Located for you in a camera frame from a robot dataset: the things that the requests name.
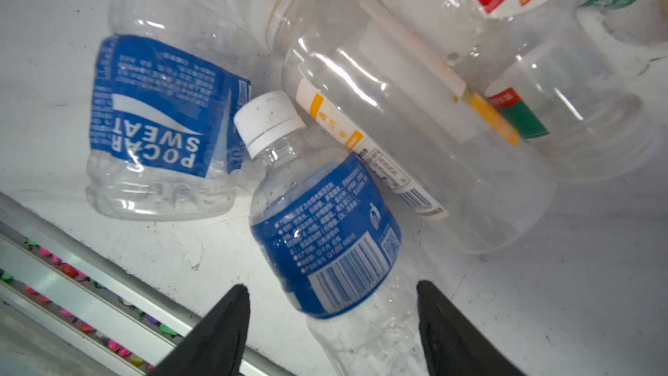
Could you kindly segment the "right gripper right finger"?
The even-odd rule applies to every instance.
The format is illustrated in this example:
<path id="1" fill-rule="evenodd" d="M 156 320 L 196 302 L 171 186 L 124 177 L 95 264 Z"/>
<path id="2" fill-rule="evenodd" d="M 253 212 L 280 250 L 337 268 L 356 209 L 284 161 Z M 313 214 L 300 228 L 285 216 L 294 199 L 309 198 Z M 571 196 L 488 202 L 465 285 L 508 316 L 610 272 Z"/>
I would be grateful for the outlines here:
<path id="1" fill-rule="evenodd" d="M 429 280 L 417 284 L 419 332 L 431 375 L 521 375 Z"/>

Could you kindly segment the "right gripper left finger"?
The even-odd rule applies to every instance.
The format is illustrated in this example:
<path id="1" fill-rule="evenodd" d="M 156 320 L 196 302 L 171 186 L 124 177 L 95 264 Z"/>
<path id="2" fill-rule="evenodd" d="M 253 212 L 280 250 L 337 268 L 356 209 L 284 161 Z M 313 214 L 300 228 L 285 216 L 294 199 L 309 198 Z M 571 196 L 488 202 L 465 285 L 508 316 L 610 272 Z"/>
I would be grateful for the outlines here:
<path id="1" fill-rule="evenodd" d="M 251 317 L 245 285 L 235 285 L 152 371 L 152 375 L 238 375 Z"/>

